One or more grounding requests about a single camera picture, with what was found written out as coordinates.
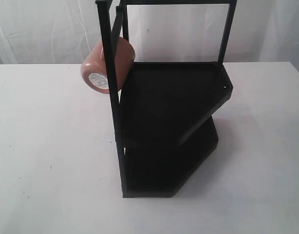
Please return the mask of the pink ceramic cup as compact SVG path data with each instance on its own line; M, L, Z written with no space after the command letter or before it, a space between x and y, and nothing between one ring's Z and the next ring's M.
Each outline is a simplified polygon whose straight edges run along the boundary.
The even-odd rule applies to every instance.
M119 37L114 59L118 90L122 89L126 77L132 68L134 59L135 50L132 45L124 38ZM82 63L81 76L84 82L95 91L103 94L110 93L103 44L101 41L97 43Z

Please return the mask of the black two-tier shelf rack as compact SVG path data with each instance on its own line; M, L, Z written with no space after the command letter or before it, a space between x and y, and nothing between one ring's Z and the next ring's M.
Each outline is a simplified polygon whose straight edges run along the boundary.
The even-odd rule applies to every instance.
M135 62L121 91L115 53L129 37L128 5L177 5L176 0L122 0L110 22L110 0L98 0L101 38L119 161L122 196L172 197L216 149L212 115L233 85L223 65L236 1L228 13L218 59L212 62Z

